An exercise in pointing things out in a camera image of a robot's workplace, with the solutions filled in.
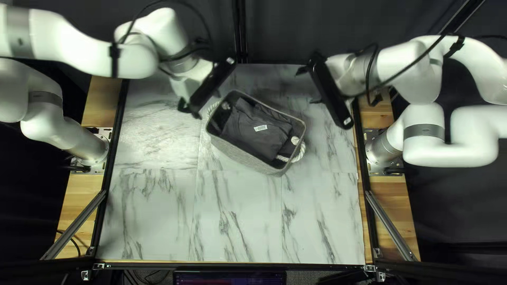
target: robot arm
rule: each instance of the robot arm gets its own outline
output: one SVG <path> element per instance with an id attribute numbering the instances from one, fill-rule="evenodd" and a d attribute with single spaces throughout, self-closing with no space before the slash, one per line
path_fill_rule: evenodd
<path id="1" fill-rule="evenodd" d="M 437 39 L 437 35 L 417 37 L 409 42 L 382 49 L 375 59 L 370 86 L 387 80 L 424 53 Z M 444 55 L 458 40 L 446 36 L 421 61 L 394 79 L 400 95 L 412 104 L 426 104 L 436 100 L 442 84 Z M 371 54 L 355 57 L 354 54 L 335 55 L 326 61 L 335 82 L 345 95 L 365 90 L 366 69 Z M 485 101 L 507 104 L 507 65 L 505 59 L 484 43 L 465 38 L 460 50 L 451 55 L 470 71 Z"/>
<path id="2" fill-rule="evenodd" d="M 112 74 L 111 43 L 83 34 L 59 14 L 0 4 L 0 21 L 5 23 L 0 25 L 0 56 L 55 60 L 91 75 Z M 116 41 L 128 25 L 116 29 Z M 174 55 L 188 43 L 173 9 L 161 8 L 139 18 L 125 44 L 118 46 L 118 77 L 149 77 L 157 70 L 159 57 Z"/>
<path id="3" fill-rule="evenodd" d="M 60 86 L 21 62 L 0 58 L 0 121 L 20 121 L 23 134 L 80 158 L 102 162 L 107 145 L 71 118 L 63 117 Z"/>
<path id="4" fill-rule="evenodd" d="M 439 36 L 415 38 L 380 51 L 374 61 L 373 85 L 389 79 L 421 56 Z M 389 167 L 403 154 L 411 164 L 431 167 L 477 167 L 498 156 L 498 139 L 507 138 L 507 106 L 482 105 L 456 109 L 451 116 L 451 144 L 445 143 L 444 112 L 434 103 L 442 81 L 444 55 L 458 40 L 446 36 L 421 61 L 391 81 L 411 103 L 383 134 L 366 145 L 369 163 Z M 326 64 L 344 94 L 364 92 L 371 54 L 330 57 Z M 507 104 L 505 59 L 474 39 L 465 38 L 450 58 L 460 61 L 471 73 L 482 98 L 492 104 Z"/>
<path id="5" fill-rule="evenodd" d="M 161 8 L 115 30 L 119 78 L 153 75 L 159 65 L 169 69 L 175 93 L 189 102 L 213 69 L 212 62 L 193 55 L 161 62 L 182 52 L 188 38 L 176 13 Z M 85 73 L 111 76 L 112 44 L 91 38 L 61 15 L 0 4 L 0 56 L 60 61 Z M 44 141 L 78 158 L 84 165 L 100 163 L 107 155 L 105 142 L 62 114 L 61 89 L 53 80 L 18 61 L 0 58 L 0 121 L 18 122 L 28 138 Z"/>

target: gray joint band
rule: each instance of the gray joint band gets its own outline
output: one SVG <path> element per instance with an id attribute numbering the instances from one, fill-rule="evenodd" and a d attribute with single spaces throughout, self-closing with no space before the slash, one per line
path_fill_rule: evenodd
<path id="1" fill-rule="evenodd" d="M 408 126 L 403 130 L 403 140 L 413 136 L 434 136 L 444 139 L 445 130 L 443 127 L 433 124 L 417 124 Z"/>
<path id="2" fill-rule="evenodd" d="M 45 102 L 63 107 L 63 99 L 51 92 L 46 91 L 32 91 L 28 95 L 28 103 Z"/>
<path id="3" fill-rule="evenodd" d="M 29 9 L 7 6 L 7 37 L 14 57 L 34 58 L 28 16 Z"/>

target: clothing label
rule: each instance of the clothing label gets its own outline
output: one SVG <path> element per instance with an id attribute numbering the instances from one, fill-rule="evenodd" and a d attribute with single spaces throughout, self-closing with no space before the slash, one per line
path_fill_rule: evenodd
<path id="1" fill-rule="evenodd" d="M 253 129 L 254 129 L 256 132 L 258 132 L 258 131 L 262 131 L 262 130 L 267 130 L 267 129 L 268 129 L 268 125 L 257 126 L 257 127 L 254 127 Z"/>

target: marble surface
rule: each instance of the marble surface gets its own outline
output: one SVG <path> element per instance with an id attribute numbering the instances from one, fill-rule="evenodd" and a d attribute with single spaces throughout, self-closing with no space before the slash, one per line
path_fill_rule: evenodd
<path id="1" fill-rule="evenodd" d="M 164 74 L 131 81 L 97 256 L 108 259 L 364 264 L 352 130 L 334 125 L 296 65 L 238 65 L 201 110 L 176 110 Z M 282 177 L 215 149 L 209 105 L 237 89 L 307 124 Z"/>

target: vertical metal post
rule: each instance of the vertical metal post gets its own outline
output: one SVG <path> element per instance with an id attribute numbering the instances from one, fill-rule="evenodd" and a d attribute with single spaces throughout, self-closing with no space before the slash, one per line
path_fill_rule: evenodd
<path id="1" fill-rule="evenodd" d="M 234 19 L 234 44 L 236 48 L 237 61 L 239 63 L 248 63 L 245 0 L 232 1 L 232 16 Z"/>

